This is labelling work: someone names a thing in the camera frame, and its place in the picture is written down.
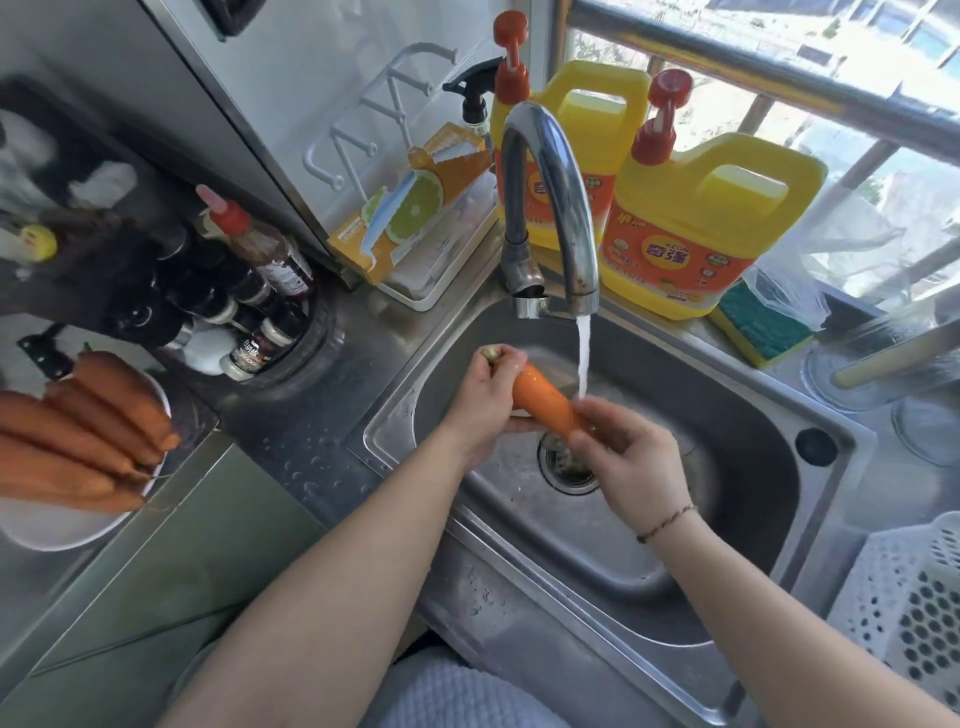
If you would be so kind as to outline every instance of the white plate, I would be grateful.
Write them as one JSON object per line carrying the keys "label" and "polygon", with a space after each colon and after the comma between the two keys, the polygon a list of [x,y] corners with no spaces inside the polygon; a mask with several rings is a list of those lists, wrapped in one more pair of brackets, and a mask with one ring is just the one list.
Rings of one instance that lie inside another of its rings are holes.
{"label": "white plate", "polygon": [[[169,416],[170,401],[163,388],[152,376],[143,372],[140,374],[156,389],[156,395]],[[162,460],[154,469],[154,477],[140,490],[142,495],[150,493],[161,468]],[[11,541],[34,551],[66,551],[68,548],[89,544],[129,516],[130,513],[117,516],[112,513],[77,511],[29,500],[0,498],[0,529],[3,529]]]}

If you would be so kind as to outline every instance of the person's left hand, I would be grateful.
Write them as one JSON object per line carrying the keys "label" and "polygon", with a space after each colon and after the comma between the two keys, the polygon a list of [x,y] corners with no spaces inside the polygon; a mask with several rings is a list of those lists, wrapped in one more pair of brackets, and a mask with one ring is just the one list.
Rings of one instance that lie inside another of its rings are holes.
{"label": "person's left hand", "polygon": [[496,438],[503,432],[532,432],[543,427],[532,417],[511,417],[514,409],[514,380],[527,364],[526,352],[506,344],[496,346],[503,354],[496,374],[480,353],[473,353],[467,374],[453,403],[440,423],[441,431],[464,455],[467,471],[490,457]]}

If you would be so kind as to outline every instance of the bracelet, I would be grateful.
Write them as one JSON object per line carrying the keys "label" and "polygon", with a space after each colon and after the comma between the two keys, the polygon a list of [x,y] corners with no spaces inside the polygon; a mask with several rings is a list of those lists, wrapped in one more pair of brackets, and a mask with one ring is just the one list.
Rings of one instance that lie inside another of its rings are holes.
{"label": "bracelet", "polygon": [[679,511],[677,511],[675,514],[673,514],[670,518],[668,518],[666,521],[664,521],[659,526],[654,528],[652,531],[648,531],[647,533],[644,533],[642,536],[637,536],[636,539],[640,541],[642,544],[646,544],[648,541],[650,541],[650,539],[652,539],[654,536],[660,533],[664,528],[666,528],[668,525],[670,525],[670,523],[678,519],[684,513],[686,513],[687,511],[695,511],[695,510],[697,510],[697,506],[695,506],[693,503],[688,503]]}

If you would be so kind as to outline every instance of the sink drain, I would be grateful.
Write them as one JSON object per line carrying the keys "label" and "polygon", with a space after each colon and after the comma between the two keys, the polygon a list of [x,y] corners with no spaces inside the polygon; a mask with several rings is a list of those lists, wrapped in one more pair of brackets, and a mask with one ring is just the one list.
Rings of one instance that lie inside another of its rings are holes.
{"label": "sink drain", "polygon": [[540,439],[537,447],[540,472],[546,481],[568,496],[585,496],[599,487],[593,473],[567,448],[564,441],[552,432]]}

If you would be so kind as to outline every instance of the white plastic bag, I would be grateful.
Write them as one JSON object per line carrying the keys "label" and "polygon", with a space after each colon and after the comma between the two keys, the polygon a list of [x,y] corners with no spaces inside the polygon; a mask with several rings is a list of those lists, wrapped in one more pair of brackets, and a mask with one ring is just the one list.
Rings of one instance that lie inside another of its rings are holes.
{"label": "white plastic bag", "polygon": [[902,239],[903,228],[894,228],[876,207],[828,182],[743,279],[768,308],[819,331],[830,311],[818,281],[854,296],[852,287],[866,291],[881,282],[887,299],[908,295],[900,278]]}

